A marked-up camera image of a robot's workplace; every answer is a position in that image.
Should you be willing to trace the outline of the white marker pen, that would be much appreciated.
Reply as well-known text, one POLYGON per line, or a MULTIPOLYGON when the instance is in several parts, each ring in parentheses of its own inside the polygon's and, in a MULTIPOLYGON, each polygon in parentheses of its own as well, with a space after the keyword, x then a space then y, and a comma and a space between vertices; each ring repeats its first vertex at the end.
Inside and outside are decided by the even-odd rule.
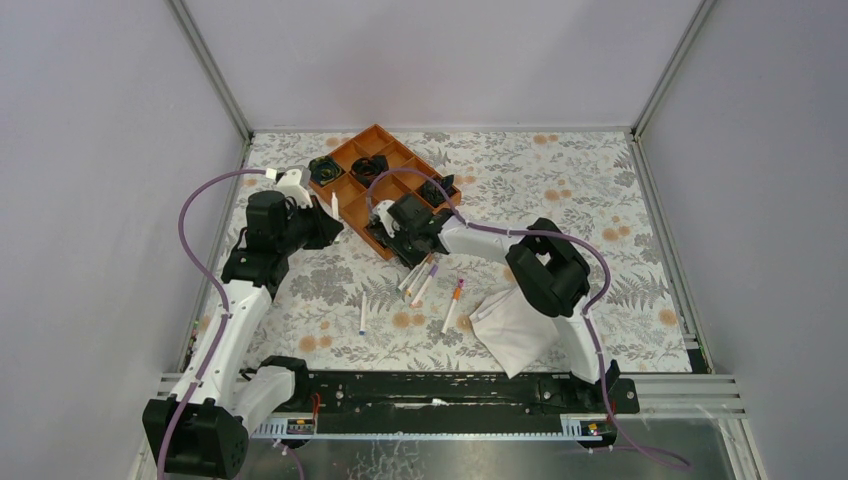
POLYGON ((433 263, 432 258, 428 258, 421 265, 416 268, 415 274, 412 276, 410 282, 406 286, 404 294, 406 297, 411 297, 413 294, 413 290, 416 288, 419 281, 424 277, 424 275, 429 271, 431 265, 433 263))
POLYGON ((332 216, 335 220, 338 221, 340 219, 339 200, 338 200, 337 193, 335 191, 331 192, 331 213, 332 213, 332 216))
POLYGON ((449 327, 450 327, 450 324, 451 324, 451 320, 452 320, 452 318, 453 318, 453 316, 454 316, 454 313, 455 313, 455 310, 456 310, 456 308, 457 308, 458 302, 459 302, 459 299, 454 300, 454 299, 453 299, 453 294, 452 294, 451 302, 450 302, 450 304, 449 304, 449 307, 448 307, 448 310, 447 310, 447 313, 446 313, 446 315, 445 315, 444 322, 443 322, 443 324, 442 324, 442 328, 441 328, 441 333, 442 333, 442 334, 446 334, 446 333, 447 333, 447 331, 448 331, 448 329, 449 329, 449 327))

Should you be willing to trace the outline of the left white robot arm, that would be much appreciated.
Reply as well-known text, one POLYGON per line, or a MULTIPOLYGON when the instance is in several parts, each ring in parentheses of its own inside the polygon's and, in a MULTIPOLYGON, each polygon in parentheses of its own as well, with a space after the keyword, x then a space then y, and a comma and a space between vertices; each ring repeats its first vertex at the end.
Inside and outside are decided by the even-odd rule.
POLYGON ((305 364, 259 367, 243 390, 236 381, 251 338, 299 250, 333 244, 343 225, 314 195, 251 195, 246 225, 220 276, 216 319, 188 368, 165 399, 148 401, 142 423, 157 476, 235 478, 250 435, 279 405, 305 396, 297 383, 305 364))

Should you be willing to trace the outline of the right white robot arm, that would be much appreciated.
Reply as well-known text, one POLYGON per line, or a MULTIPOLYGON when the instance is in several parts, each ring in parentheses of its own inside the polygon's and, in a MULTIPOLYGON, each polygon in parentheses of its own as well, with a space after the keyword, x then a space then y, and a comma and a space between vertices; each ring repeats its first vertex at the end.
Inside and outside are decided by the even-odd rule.
POLYGON ((524 229, 471 221, 450 208, 437 212, 412 194, 367 200, 368 228, 377 242, 408 267, 431 253, 471 255, 508 268, 514 286, 483 300, 471 316, 477 339, 508 377, 556 345, 569 372, 600 382, 612 360, 591 318, 590 266, 583 241, 563 234, 546 218, 524 229))

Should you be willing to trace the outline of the white marker green end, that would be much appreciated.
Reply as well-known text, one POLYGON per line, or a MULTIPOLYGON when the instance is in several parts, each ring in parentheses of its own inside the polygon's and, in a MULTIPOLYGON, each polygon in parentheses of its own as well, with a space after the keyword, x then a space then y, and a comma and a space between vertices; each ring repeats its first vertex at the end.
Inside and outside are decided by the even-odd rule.
POLYGON ((414 276, 421 270, 422 267, 426 265, 425 261, 422 261, 418 265, 415 265, 411 271, 403 278, 403 280, 397 285, 397 289, 401 294, 405 294, 407 291, 407 287, 414 278, 414 276))

